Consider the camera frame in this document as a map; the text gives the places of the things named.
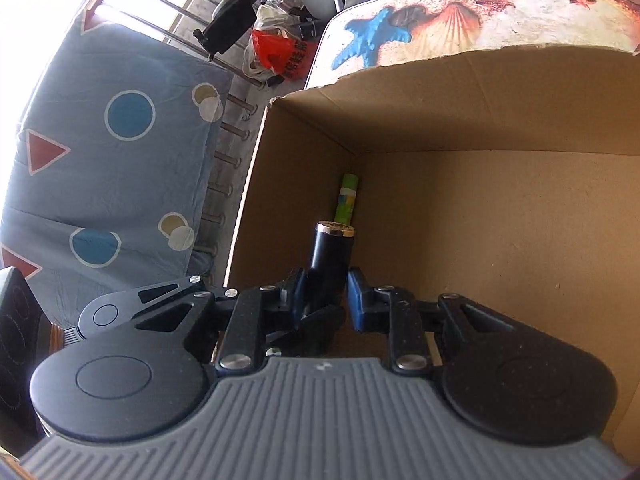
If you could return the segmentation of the black cylindrical tube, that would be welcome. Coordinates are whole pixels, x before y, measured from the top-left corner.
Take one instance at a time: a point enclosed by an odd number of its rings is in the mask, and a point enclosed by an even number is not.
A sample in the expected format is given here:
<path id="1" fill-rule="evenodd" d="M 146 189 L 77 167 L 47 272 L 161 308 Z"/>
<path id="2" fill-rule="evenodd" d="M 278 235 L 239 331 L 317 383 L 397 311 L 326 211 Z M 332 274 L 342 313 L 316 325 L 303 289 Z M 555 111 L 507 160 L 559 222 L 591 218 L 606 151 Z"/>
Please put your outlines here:
<path id="1" fill-rule="evenodd" d="M 337 304 L 347 280 L 355 229 L 335 221 L 316 226 L 314 250 L 308 271 L 308 306 L 311 312 Z"/>

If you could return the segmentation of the green lip balm stick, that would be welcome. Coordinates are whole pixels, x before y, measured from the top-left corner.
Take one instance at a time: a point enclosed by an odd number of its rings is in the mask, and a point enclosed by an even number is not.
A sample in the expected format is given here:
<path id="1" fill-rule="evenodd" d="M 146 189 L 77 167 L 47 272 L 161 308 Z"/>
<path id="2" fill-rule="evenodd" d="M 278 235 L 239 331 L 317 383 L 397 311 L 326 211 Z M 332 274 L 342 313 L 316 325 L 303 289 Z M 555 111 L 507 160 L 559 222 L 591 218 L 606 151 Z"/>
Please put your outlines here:
<path id="1" fill-rule="evenodd" d="M 337 205 L 334 214 L 335 222 L 352 224 L 358 181 L 358 177 L 354 174 L 344 174 L 340 192 L 338 192 Z"/>

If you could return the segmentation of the brown cardboard box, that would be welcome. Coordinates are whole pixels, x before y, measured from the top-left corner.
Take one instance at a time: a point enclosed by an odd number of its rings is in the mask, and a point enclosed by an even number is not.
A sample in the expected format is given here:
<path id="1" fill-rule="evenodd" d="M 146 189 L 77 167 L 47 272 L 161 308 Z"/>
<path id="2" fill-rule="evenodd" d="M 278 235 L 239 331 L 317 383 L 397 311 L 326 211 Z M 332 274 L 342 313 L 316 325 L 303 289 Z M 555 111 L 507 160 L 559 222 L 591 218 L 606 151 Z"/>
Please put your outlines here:
<path id="1" fill-rule="evenodd" d="M 583 348 L 618 385 L 604 436 L 639 459 L 639 60 L 512 47 L 375 67 L 266 108 L 227 281 L 310 256 L 344 174 L 373 285 L 458 292 Z"/>

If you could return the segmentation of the red bag on floor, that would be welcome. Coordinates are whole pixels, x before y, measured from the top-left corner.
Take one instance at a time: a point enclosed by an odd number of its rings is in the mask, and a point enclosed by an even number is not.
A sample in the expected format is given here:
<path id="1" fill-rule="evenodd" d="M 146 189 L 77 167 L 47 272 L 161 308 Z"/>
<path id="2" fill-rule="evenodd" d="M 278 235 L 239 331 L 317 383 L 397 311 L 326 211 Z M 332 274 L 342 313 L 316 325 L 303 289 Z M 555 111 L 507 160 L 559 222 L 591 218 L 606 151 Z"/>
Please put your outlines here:
<path id="1" fill-rule="evenodd" d="M 275 76 L 288 81 L 306 78 L 318 39 L 304 39 L 302 25 L 298 16 L 273 4 L 258 6 L 243 53 L 243 74 L 263 82 Z"/>

